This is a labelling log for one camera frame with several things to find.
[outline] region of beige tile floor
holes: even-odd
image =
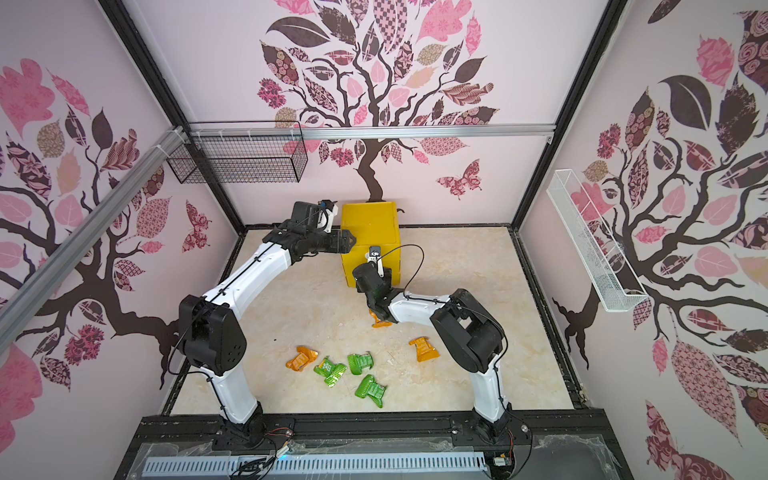
[[[249,233],[235,264],[245,262],[266,231]],[[538,317],[515,248],[503,227],[400,230],[402,243],[417,243],[426,260],[409,286],[414,293],[441,295],[465,288],[504,327],[509,351],[502,360],[502,382],[515,409],[570,409],[572,404]],[[421,253],[402,249],[407,281]],[[354,396],[363,376],[349,370],[329,388],[312,367],[326,355],[347,364],[350,353],[370,351],[376,381],[387,386],[385,411],[468,410],[474,398],[468,373],[451,358],[431,327],[413,323],[371,328],[365,297],[346,286],[341,259],[321,253],[281,273],[256,298],[240,325],[248,340],[246,377],[264,412],[374,412],[370,399]],[[441,356],[416,362],[408,342],[427,336]],[[302,372],[285,363],[296,346],[319,352]],[[187,377],[174,414],[218,412],[211,387],[201,375]]]

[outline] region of patterned leaf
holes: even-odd
[[[53,349],[54,349],[54,347],[56,347],[56,346],[57,346],[57,342],[56,342],[56,340],[58,340],[58,332],[53,332],[53,333],[51,333],[50,335],[47,335],[47,336],[46,336],[46,337],[45,337],[45,338],[44,338],[44,339],[43,339],[43,340],[42,340],[42,341],[41,341],[41,342],[38,344],[38,348],[36,348],[36,349],[35,349],[35,351],[32,353],[32,355],[31,355],[31,356],[37,356],[37,355],[40,355],[40,354],[41,354],[41,353],[43,353],[43,352],[45,352],[45,353],[50,353],[50,352],[51,352],[51,350],[53,350]]]
[[[645,192],[648,190],[648,160],[645,157],[645,151],[647,148],[643,148],[637,160],[629,170],[629,198],[632,200],[632,208],[637,208],[643,201]]]
[[[37,155],[16,144],[8,135],[8,158],[27,187],[47,200],[51,193],[51,174]]]
[[[718,184],[728,188],[746,188],[760,181],[768,175],[768,151],[750,155],[736,162],[717,181]]]
[[[88,111],[88,103],[85,101],[85,98],[80,93],[80,91],[65,79],[52,74],[50,70],[48,70],[48,73],[51,75],[51,79],[53,80],[53,85],[56,87],[56,90],[64,95],[64,99],[67,101],[67,103],[90,117],[91,113]]]
[[[627,119],[627,128],[624,130],[624,139],[630,151],[640,147],[640,144],[643,143],[646,135],[650,132],[650,124],[653,121],[654,102],[648,96],[648,90],[646,89],[632,108],[632,113],[629,114]]]
[[[136,234],[139,237],[154,238],[165,228],[169,203],[170,198],[155,198],[144,205],[136,220]]]
[[[304,77],[304,83],[306,84],[306,89],[310,93],[310,97],[312,97],[316,104],[333,113],[339,111],[339,107],[336,105],[336,100],[330,92],[307,77]]]
[[[67,387],[71,390],[71,380],[69,376],[69,367],[59,359],[43,356],[40,359],[40,373],[53,383]]]
[[[125,290],[126,292],[134,291],[134,288],[131,286],[131,281],[123,273],[115,270],[112,273],[112,280],[114,281],[114,285],[120,290]]]
[[[445,55],[443,55],[442,57],[443,70],[449,71],[451,68],[453,68],[453,65],[456,65],[458,56],[462,53],[463,46],[464,46],[464,41],[462,40],[462,43],[456,45],[453,48],[449,48],[448,51],[445,52]]]
[[[711,201],[704,208],[701,216],[704,217],[710,225],[722,225],[723,223],[726,223],[733,214],[738,199],[739,197],[737,195],[729,195],[728,197],[721,197]]]
[[[672,170],[674,168],[674,157],[672,157],[670,149],[656,142],[654,142],[654,165],[659,170]]]
[[[400,45],[400,50],[397,52],[395,58],[395,66],[393,68],[395,74],[395,82],[398,82],[408,75],[413,64],[413,47],[411,41],[405,41]]]
[[[747,382],[768,383],[768,371],[752,359],[741,355],[715,355],[715,360],[733,376]]]
[[[422,48],[416,61],[422,65],[432,65],[440,58],[440,54],[445,50],[445,45],[433,43]]]
[[[670,87],[670,111],[674,119],[687,127],[706,130],[712,115],[707,87],[688,75],[675,75],[662,82]]]
[[[693,255],[688,257],[681,257],[680,255],[670,255],[661,261],[661,274],[672,275],[688,263],[688,260],[693,258]]]
[[[729,336],[724,342],[740,352],[762,352],[768,349],[768,332],[744,329]]]
[[[442,93],[455,104],[478,104],[480,98],[493,90],[493,84],[486,84],[483,88],[480,88],[480,84],[460,84],[455,87],[446,88],[442,90]]]
[[[320,27],[303,17],[281,18],[267,29],[272,30],[279,31],[300,47],[316,47],[330,41]]]
[[[269,70],[278,80],[288,85],[299,84],[299,72],[291,57],[282,49],[261,42],[261,51]]]
[[[664,370],[667,369],[667,357],[669,356],[669,353],[667,352],[667,344],[664,342],[664,337],[660,336],[658,340],[654,342],[654,346],[651,349],[651,352],[654,354],[654,363],[656,364],[656,369],[659,371],[659,375],[664,373]]]
[[[83,316],[92,322],[106,325],[104,321],[104,310],[101,308],[99,302],[93,300],[86,300],[78,304],[78,308],[83,312]]]
[[[603,160],[595,160],[582,173],[590,182],[599,182],[608,175],[608,164]]]
[[[725,326],[725,324],[721,322],[719,318],[717,318],[717,315],[703,308],[699,308],[694,310],[691,313],[688,313],[688,320],[691,321],[693,324],[698,325],[701,328],[704,328],[707,330],[716,330],[719,332],[733,332],[733,329],[730,329],[727,326]]]
[[[430,155],[441,157],[452,154],[467,145],[456,137],[424,138],[420,142],[424,151]]]
[[[40,128],[38,148],[43,158],[56,158],[64,153],[64,134],[61,132],[58,120]]]
[[[379,37],[376,36],[376,32],[373,30],[373,23],[368,28],[368,33],[362,39],[362,47],[360,47],[360,54],[363,61],[369,61],[379,53]]]
[[[322,5],[317,6],[319,7],[319,12],[317,12],[317,14],[320,16],[320,20],[323,21],[323,24],[331,31],[331,35],[346,44],[354,45],[355,25],[352,25],[352,22],[346,17],[346,15],[344,15],[339,10],[336,10],[335,8],[323,7]],[[301,44],[297,45],[302,47],[310,46]]]
[[[672,352],[672,366],[685,393],[738,439],[736,402],[725,377],[707,354],[678,340]]]
[[[741,265],[741,269],[754,283],[768,288],[768,258],[766,257],[745,257],[736,258]]]

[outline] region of wire basket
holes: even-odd
[[[581,192],[588,199],[587,204],[582,209],[576,206],[571,197],[577,192]],[[565,229],[576,246],[576,251],[587,269],[605,311],[628,312],[648,298],[643,284],[640,283],[637,274],[624,256],[624,252],[614,238],[610,226],[598,212],[589,194],[582,188],[576,173],[570,169],[556,170],[549,188],[547,188],[547,195],[563,220]],[[604,248],[598,245],[584,217],[595,218],[601,222],[604,227],[602,231],[613,243],[609,250],[604,251]],[[619,256],[634,276],[632,285],[622,285],[611,267],[611,263],[615,263]]]
[[[250,131],[243,135],[242,129],[236,130],[237,134],[232,129],[206,130],[204,134],[195,131],[187,143],[170,154],[168,164],[180,183],[205,183],[200,162],[194,160],[197,149],[207,159],[203,168],[210,168],[222,184],[296,183],[304,173],[307,156],[301,127],[293,125],[284,122],[279,125],[282,128],[254,129],[258,130],[254,135]]]

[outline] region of dark brown leaf decal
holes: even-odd
[[[310,56],[306,54],[304,50],[298,47],[291,47],[288,49],[291,55],[299,61],[310,61]]]
[[[768,332],[765,330],[741,330],[726,338],[725,343],[745,353],[768,349]]]
[[[636,208],[643,201],[648,190],[648,160],[645,157],[646,148],[640,152],[640,156],[629,171],[629,198],[632,200],[632,208]]]
[[[325,88],[307,77],[304,77],[304,83],[306,84],[306,89],[310,92],[310,97],[312,97],[316,104],[334,113],[339,110],[336,100],[333,99],[333,96]]]
[[[349,65],[352,60],[355,59],[355,55],[346,50],[334,50],[326,53],[326,57],[330,58],[337,65]]]
[[[30,190],[47,200],[51,193],[51,174],[37,155],[11,140],[7,132],[6,136],[8,159],[13,163],[16,174]]]
[[[648,23],[655,23],[666,17],[672,12],[673,8],[677,7],[678,3],[680,3],[680,0],[661,0],[661,3],[656,7],[654,13],[650,15]]]
[[[733,332],[733,329],[728,328],[723,322],[721,322],[720,319],[717,318],[717,315],[703,308],[699,308],[691,313],[688,313],[688,320],[707,330]]]
[[[278,80],[288,85],[299,84],[299,72],[296,70],[296,64],[282,48],[269,46],[262,41],[261,50],[264,53],[266,66]]]
[[[712,115],[712,100],[707,87],[688,75],[675,75],[661,82],[670,86],[670,111],[687,127],[706,130]]]
[[[685,157],[688,167],[702,172],[715,168],[715,160],[709,150],[692,141],[685,143],[688,146],[688,154]]]
[[[355,19],[357,26],[360,26],[360,22],[366,17],[368,13],[368,0],[346,0],[346,6],[349,8],[349,13]]]
[[[463,46],[464,46],[464,41],[462,40],[462,43],[456,45],[454,48],[448,49],[448,51],[442,57],[443,70],[448,71],[453,67],[453,65],[456,65],[458,56],[462,53]]]
[[[493,114],[498,111],[497,108],[475,107],[462,112],[456,117],[454,125],[483,125],[491,121]]]
[[[680,255],[670,255],[661,261],[661,274],[671,275],[676,273],[688,263],[693,255],[689,257],[681,257]]]
[[[101,325],[106,325],[107,323],[104,321],[104,311],[101,308],[101,305],[99,302],[95,302],[93,300],[86,300],[84,302],[80,302],[78,305],[78,308],[81,312],[83,312],[83,316],[87,319],[89,319],[92,322],[100,323]]]
[[[750,155],[736,162],[717,181],[729,188],[746,188],[758,184],[768,175],[768,151]]]
[[[355,44],[355,25],[340,11],[335,8],[319,7],[320,19],[323,24],[331,31],[331,34],[339,40],[349,45]]]
[[[35,352],[32,353],[32,356],[40,355],[41,353],[50,353],[51,350],[56,347],[58,340],[58,332],[53,332],[52,334],[46,336],[38,345],[38,348],[35,349]]]
[[[103,108],[91,122],[91,135],[100,149],[107,150],[112,146],[112,127],[109,126]]]
[[[730,242],[753,250],[768,250],[768,214],[747,224]]]
[[[69,376],[69,367],[59,359],[44,356],[40,359],[40,373],[53,383],[63,385],[70,389],[71,380]]]
[[[316,67],[309,67],[307,70],[311,71],[318,80],[330,80],[333,78],[333,70],[325,65],[317,65]]]
[[[757,125],[756,118],[755,96],[738,85],[737,77],[733,77],[733,87],[725,92],[725,98],[720,102],[720,121],[715,122],[717,138],[727,155],[739,150],[750,138]]]
[[[454,81],[465,83],[472,80],[477,74],[478,70],[480,70],[480,65],[482,64],[483,60],[485,60],[485,57],[473,58],[472,60],[467,60],[462,63],[462,66],[456,70]]]
[[[654,121],[654,101],[648,96],[648,90],[641,95],[640,100],[632,108],[632,113],[627,119],[627,129],[624,131],[624,139],[630,151],[640,147],[645,136],[650,131],[650,124]]]
[[[765,36],[768,12],[741,12],[744,34],[739,50],[739,68],[768,93],[768,37]]]
[[[316,47],[330,41],[320,27],[304,17],[281,18],[267,29],[267,31],[272,30],[279,31],[300,47]]]
[[[659,170],[672,170],[674,168],[674,157],[672,157],[670,149],[656,142],[654,142],[654,165]]]
[[[741,355],[715,355],[717,364],[747,382],[768,383],[768,372],[759,363]]]
[[[395,82],[402,80],[408,76],[408,72],[413,65],[413,47],[411,41],[408,40],[400,45],[400,50],[397,52],[397,58],[395,58]]]
[[[360,54],[363,61],[368,61],[379,53],[379,37],[376,36],[376,32],[373,31],[373,23],[368,28],[368,33],[362,39],[362,46],[360,47]]]

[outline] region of yellow box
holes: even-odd
[[[382,255],[400,246],[400,226],[395,202],[347,204],[341,210],[341,227],[357,239],[352,250],[341,256],[346,285],[354,288],[352,270],[366,262],[370,247],[381,247]],[[384,267],[392,269],[392,285],[400,284],[400,250],[387,255]]]

